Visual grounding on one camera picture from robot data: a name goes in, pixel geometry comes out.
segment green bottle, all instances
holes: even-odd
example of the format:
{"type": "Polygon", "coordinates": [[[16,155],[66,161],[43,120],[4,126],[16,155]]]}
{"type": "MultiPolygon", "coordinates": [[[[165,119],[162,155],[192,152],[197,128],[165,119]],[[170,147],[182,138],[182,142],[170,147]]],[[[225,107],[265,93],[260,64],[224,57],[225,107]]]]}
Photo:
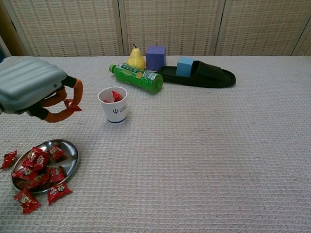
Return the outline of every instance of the green bottle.
{"type": "Polygon", "coordinates": [[[111,65],[109,71],[123,82],[138,86],[151,93],[158,93],[162,89],[163,77],[161,74],[140,70],[126,63],[111,65]]]}

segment slipper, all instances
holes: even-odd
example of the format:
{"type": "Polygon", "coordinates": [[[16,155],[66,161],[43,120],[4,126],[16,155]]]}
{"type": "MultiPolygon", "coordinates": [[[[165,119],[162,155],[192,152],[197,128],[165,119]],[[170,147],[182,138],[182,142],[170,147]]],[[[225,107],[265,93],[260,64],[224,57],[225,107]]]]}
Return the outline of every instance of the slipper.
{"type": "Polygon", "coordinates": [[[163,81],[187,86],[225,88],[236,83],[235,75],[228,70],[201,61],[194,61],[190,77],[176,76],[177,67],[162,67],[157,73],[163,81]]]}

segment paper cup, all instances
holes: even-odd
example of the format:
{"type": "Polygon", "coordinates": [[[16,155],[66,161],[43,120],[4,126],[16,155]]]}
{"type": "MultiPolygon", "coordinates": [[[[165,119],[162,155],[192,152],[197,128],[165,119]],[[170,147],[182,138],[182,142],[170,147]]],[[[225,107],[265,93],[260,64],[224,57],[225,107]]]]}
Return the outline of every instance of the paper cup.
{"type": "Polygon", "coordinates": [[[102,90],[98,94],[98,99],[102,103],[107,120],[111,124],[121,125],[126,121],[127,92],[124,88],[118,86],[109,87],[105,90],[102,90]],[[112,95],[112,91],[119,93],[123,97],[123,99],[118,102],[113,102],[114,98],[112,95]]]}

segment blue block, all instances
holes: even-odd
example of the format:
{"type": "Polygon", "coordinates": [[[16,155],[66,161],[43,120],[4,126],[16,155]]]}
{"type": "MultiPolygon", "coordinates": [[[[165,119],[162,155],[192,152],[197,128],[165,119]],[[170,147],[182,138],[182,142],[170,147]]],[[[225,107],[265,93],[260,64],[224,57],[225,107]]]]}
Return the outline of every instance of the blue block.
{"type": "Polygon", "coordinates": [[[193,59],[181,57],[177,63],[176,76],[190,77],[193,59]]]}
{"type": "Polygon", "coordinates": [[[146,50],[146,70],[158,71],[165,66],[166,47],[148,46],[146,50]]]}

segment metal plate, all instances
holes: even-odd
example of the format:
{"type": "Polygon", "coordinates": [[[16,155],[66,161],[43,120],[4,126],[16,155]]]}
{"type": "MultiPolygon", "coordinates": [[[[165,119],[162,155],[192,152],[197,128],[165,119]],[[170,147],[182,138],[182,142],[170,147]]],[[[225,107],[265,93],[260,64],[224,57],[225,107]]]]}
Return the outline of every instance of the metal plate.
{"type": "MultiPolygon", "coordinates": [[[[62,139],[55,139],[55,140],[43,142],[40,145],[37,145],[36,147],[39,147],[45,152],[47,152],[48,149],[51,148],[53,145],[57,145],[60,149],[64,150],[65,153],[57,160],[57,162],[55,162],[52,156],[50,155],[50,161],[48,165],[46,166],[46,168],[62,166],[67,176],[64,180],[58,183],[47,182],[43,186],[31,190],[31,193],[33,194],[46,193],[52,186],[67,180],[77,168],[80,157],[78,156],[77,148],[71,142],[62,140],[62,139]]],[[[27,151],[23,156],[21,156],[19,160],[16,162],[12,170],[12,174],[23,167],[22,163],[26,159],[27,154],[30,152],[30,150],[27,151]]],[[[40,171],[39,174],[46,172],[46,168],[40,171]]],[[[17,191],[22,190],[25,187],[25,185],[29,183],[29,181],[26,181],[20,178],[13,178],[13,177],[12,177],[12,182],[17,191]]]]}

